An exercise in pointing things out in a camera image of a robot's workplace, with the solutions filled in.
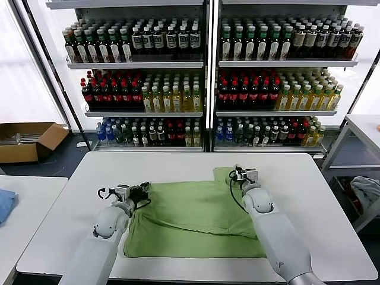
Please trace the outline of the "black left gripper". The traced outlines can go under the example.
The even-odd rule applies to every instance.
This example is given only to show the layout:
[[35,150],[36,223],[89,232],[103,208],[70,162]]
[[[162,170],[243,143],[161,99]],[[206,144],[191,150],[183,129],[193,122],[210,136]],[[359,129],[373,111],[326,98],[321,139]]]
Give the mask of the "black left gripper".
[[132,186],[129,189],[129,199],[134,203],[135,208],[144,207],[149,203],[148,193],[150,191],[148,182],[143,182],[140,186]]

